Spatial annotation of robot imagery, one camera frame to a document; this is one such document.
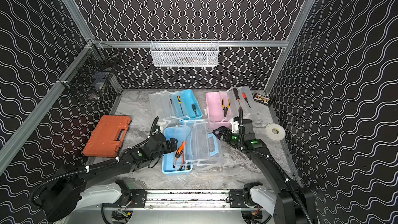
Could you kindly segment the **light blue front toolbox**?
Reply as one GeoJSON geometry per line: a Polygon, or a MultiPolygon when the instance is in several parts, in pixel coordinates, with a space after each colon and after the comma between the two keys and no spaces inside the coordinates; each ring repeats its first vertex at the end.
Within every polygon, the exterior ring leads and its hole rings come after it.
{"type": "Polygon", "coordinates": [[[166,175],[188,174],[192,170],[208,171],[220,166],[223,162],[220,141],[213,135],[207,120],[186,121],[182,125],[168,127],[163,134],[167,139],[178,140],[177,149],[187,141],[184,151],[185,170],[173,168],[176,151],[163,155],[162,172],[166,175]]]}

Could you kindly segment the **turquoise back toolbox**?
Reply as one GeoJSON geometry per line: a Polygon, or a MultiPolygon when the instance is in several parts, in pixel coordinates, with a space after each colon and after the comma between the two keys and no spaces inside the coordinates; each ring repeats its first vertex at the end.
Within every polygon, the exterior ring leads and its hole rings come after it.
{"type": "Polygon", "coordinates": [[[150,110],[152,116],[158,117],[158,125],[167,127],[178,123],[184,124],[186,121],[201,119],[203,113],[199,102],[191,89],[170,92],[167,90],[152,93],[149,95],[150,110]],[[183,107],[183,116],[178,104],[177,95],[180,95],[183,107]],[[195,116],[191,104],[195,104],[198,117],[195,116]]]}

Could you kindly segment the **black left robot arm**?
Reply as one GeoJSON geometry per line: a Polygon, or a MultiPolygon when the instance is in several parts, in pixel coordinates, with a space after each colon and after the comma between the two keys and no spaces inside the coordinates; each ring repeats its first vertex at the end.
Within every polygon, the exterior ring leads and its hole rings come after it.
{"type": "Polygon", "coordinates": [[[166,138],[160,131],[156,117],[150,135],[141,143],[129,147],[113,159],[91,166],[64,166],[51,179],[31,190],[29,203],[42,209],[49,222],[55,222],[72,213],[81,195],[92,186],[112,177],[150,167],[154,159],[177,150],[177,139],[166,138]]]}

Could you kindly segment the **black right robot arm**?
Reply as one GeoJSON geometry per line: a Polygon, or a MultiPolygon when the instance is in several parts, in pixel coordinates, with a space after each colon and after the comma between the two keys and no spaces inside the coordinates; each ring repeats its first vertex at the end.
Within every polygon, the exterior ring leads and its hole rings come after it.
{"type": "Polygon", "coordinates": [[[306,187],[301,187],[274,159],[266,144],[257,139],[252,120],[243,117],[238,109],[238,132],[221,126],[213,130],[217,139],[244,153],[262,172],[270,183],[273,193],[263,189],[260,183],[246,184],[242,190],[247,207],[261,207],[276,224],[316,224],[315,196],[306,187]]]}

